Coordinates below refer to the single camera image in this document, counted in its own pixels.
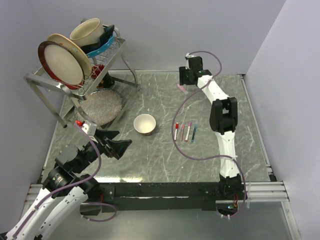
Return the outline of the blue pen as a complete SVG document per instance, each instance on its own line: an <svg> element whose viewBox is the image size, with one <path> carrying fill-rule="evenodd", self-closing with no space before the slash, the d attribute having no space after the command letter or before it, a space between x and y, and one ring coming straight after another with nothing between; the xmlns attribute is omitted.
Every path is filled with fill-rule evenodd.
<svg viewBox="0 0 320 240"><path fill-rule="evenodd" d="M196 134L197 128L198 128L198 121L195 122L194 127L193 127L191 143L194 143L194 141L195 141L195 134Z"/></svg>

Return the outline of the red crayon pen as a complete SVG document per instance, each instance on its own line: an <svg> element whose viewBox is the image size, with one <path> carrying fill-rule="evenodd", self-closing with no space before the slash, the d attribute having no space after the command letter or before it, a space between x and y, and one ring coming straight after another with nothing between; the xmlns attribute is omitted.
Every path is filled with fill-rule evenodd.
<svg viewBox="0 0 320 240"><path fill-rule="evenodd" d="M184 139L184 131L185 131L185 123L183 123L181 125L181 128L180 128L180 141L182 142L183 139Z"/></svg>

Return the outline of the white pen red cap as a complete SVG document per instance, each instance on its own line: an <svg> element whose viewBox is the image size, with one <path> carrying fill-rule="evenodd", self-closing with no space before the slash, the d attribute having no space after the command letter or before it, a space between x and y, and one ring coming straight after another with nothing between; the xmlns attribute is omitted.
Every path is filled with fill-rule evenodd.
<svg viewBox="0 0 320 240"><path fill-rule="evenodd" d="M176 122L176 123L175 123L175 128L174 128L174 135L173 135L173 140L174 140L174 141L177 140L178 130L179 130L179 123Z"/></svg>

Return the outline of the white pen red tip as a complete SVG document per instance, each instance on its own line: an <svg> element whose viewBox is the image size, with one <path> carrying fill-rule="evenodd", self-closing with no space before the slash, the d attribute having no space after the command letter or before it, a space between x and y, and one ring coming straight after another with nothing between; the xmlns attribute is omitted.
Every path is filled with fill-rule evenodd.
<svg viewBox="0 0 320 240"><path fill-rule="evenodd" d="M185 141L186 143L189 141L189 135L190 135L191 127L192 127L192 122L190 121L190 122L188 123L187 132L186 132L185 139L184 139L184 141Z"/></svg>

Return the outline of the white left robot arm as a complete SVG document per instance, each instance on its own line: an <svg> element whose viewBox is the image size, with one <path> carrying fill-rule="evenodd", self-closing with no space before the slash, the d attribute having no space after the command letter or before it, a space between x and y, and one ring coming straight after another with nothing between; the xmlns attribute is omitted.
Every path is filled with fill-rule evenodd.
<svg viewBox="0 0 320 240"><path fill-rule="evenodd" d="M132 140L114 140L119 132L91 129L88 124L78 130L88 139L79 149L68 145L55 159L35 200L19 220L2 238L4 240L46 240L53 230L82 203L103 205L104 194L92 174L81 175L91 163L102 165L102 155L120 159Z"/></svg>

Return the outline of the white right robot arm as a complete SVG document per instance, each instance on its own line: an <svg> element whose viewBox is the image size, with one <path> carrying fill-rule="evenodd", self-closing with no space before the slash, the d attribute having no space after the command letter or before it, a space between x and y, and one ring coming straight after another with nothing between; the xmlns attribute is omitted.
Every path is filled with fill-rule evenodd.
<svg viewBox="0 0 320 240"><path fill-rule="evenodd" d="M200 56L188 53L185 59L186 66L179 67L179 84L197 86L211 103L209 125L217 138L220 158L218 192L222 198L230 199L244 189L235 148L238 101L228 96L211 72L203 68Z"/></svg>

